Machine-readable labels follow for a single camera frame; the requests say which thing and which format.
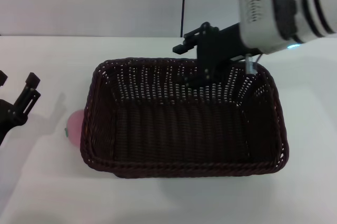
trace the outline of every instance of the black cable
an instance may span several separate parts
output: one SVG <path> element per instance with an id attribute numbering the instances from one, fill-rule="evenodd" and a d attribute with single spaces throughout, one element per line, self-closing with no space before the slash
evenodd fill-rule
<path id="1" fill-rule="evenodd" d="M 185 13 L 185 0 L 183 0 L 183 5 L 181 9 L 181 24 L 180 24 L 180 37 L 183 37 L 183 29 L 184 29 L 184 13 Z"/>

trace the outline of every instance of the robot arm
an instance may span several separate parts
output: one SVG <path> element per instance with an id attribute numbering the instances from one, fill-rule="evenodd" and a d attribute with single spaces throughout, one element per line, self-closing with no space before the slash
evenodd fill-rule
<path id="1" fill-rule="evenodd" d="M 185 77 L 183 84 L 194 88 L 221 81 L 235 61 L 337 32 L 336 0 L 239 0 L 239 6 L 239 23 L 220 31 L 206 22 L 173 48 L 183 54 L 197 46 L 197 77 Z"/>

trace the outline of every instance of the wicker basket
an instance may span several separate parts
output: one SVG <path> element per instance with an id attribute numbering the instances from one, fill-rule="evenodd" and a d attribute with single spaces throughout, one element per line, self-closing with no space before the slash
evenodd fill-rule
<path id="1" fill-rule="evenodd" d="M 279 95 L 269 72 L 244 63 L 227 80 L 191 90 L 187 59 L 106 61 L 93 74 L 81 137 L 85 163 L 123 178 L 275 173 L 289 157 Z"/>

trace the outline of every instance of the white tabletop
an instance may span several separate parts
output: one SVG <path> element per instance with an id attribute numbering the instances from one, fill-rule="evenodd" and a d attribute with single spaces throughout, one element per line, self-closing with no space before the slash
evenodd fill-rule
<path id="1" fill-rule="evenodd" d="M 118 179 L 90 169 L 65 136 L 95 67 L 125 57 L 177 57 L 180 38 L 0 37 L 0 98 L 14 102 L 29 72 L 41 98 L 0 148 L 0 223 L 336 223 L 335 39 L 264 55 L 275 78 L 290 159 L 276 174 Z M 195 57 L 195 51 L 185 57 Z"/>

